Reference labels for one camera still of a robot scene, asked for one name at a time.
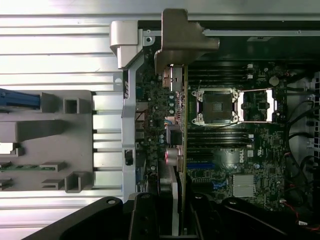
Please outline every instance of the wire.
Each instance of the wire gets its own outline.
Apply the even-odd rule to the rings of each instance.
[[[308,160],[310,160],[310,159],[312,159],[312,158],[314,158],[314,156],[309,155],[309,156],[305,156],[305,157],[302,159],[302,161],[301,161],[301,163],[300,163],[300,169],[301,169],[302,171],[304,170],[306,164],[308,163]]]
[[[292,91],[292,92],[308,93],[308,94],[313,94],[313,95],[318,96],[318,97],[320,96],[320,93],[317,93],[317,92],[312,91],[312,90],[305,90],[304,88],[287,86],[286,89],[289,90],[289,91]]]
[[[302,104],[304,104],[304,103],[312,104],[312,107],[314,107],[314,106],[313,106],[314,101],[305,100],[305,101],[300,102],[300,103],[292,110],[291,114],[290,114],[289,117],[288,117],[288,121],[290,121],[290,119],[291,119],[292,116],[294,115],[295,111],[296,111]]]
[[[320,230],[320,225],[318,227],[314,227],[314,228],[307,227],[307,229],[309,229],[310,231],[318,231],[318,230]]]
[[[230,123],[227,125],[215,127],[214,129],[222,129],[222,128],[230,127],[230,126],[237,125],[237,124],[238,124],[238,122],[234,122],[234,123]]]
[[[173,124],[172,121],[167,120],[167,119],[164,120],[164,123],[165,123],[165,124]]]
[[[292,92],[304,92],[305,89],[303,87],[286,87],[287,90],[292,91]]]
[[[297,133],[291,134],[289,136],[289,139],[292,139],[292,138],[294,138],[296,136],[302,136],[302,137],[306,137],[306,138],[309,138],[309,139],[312,139],[314,137],[308,132],[297,132]]]
[[[317,70],[308,70],[308,71],[304,71],[302,73],[298,73],[296,75],[292,75],[290,77],[287,77],[286,75],[284,76],[280,76],[279,79],[286,79],[286,84],[293,84],[303,78],[312,78],[312,76],[314,75],[314,73],[316,72]]]
[[[299,221],[299,213],[294,209],[293,206],[289,205],[289,204],[286,203],[285,201],[283,202],[283,204],[286,205],[288,208],[291,209],[292,212],[295,213],[295,218],[296,218],[295,222],[297,223],[297,222]]]
[[[299,189],[299,188],[308,188],[309,184],[312,184],[312,183],[313,183],[313,181],[309,182],[308,184],[298,185],[298,186],[295,186],[294,184],[290,184],[290,188],[284,190],[283,192],[287,193],[287,192],[290,192],[290,191],[293,191],[293,190],[296,190],[296,189]]]
[[[309,114],[311,114],[319,109],[320,109],[320,106],[315,106],[315,107],[305,111],[304,113],[300,114],[299,116],[297,116],[294,120],[292,120],[288,123],[288,130],[290,131],[290,128],[292,127],[293,124],[295,124],[299,120],[303,119],[304,117],[307,117]]]

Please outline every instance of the heatsink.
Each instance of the heatsink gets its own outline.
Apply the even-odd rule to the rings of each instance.
[[[233,175],[232,194],[236,198],[246,198],[255,196],[255,176],[254,175]]]

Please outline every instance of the capacitor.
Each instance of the capacitor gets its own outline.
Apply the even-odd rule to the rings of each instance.
[[[165,151],[165,162],[170,166],[177,166],[179,150],[177,148],[167,148]]]
[[[270,84],[270,85],[272,85],[272,86],[275,87],[275,86],[278,86],[279,83],[280,83],[279,78],[277,78],[276,76],[270,77],[270,79],[269,79],[269,84]]]

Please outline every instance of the pcie slot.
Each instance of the pcie slot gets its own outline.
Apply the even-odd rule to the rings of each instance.
[[[186,168],[191,169],[214,169],[215,168],[214,163],[186,163]]]

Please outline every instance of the cpu socket lever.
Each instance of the cpu socket lever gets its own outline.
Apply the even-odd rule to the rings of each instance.
[[[265,120],[247,120],[243,104],[245,93],[265,92]],[[241,123],[272,123],[277,111],[277,101],[272,88],[238,90],[236,88],[199,88],[191,92],[196,97],[196,118],[191,122],[198,126],[225,126]]]

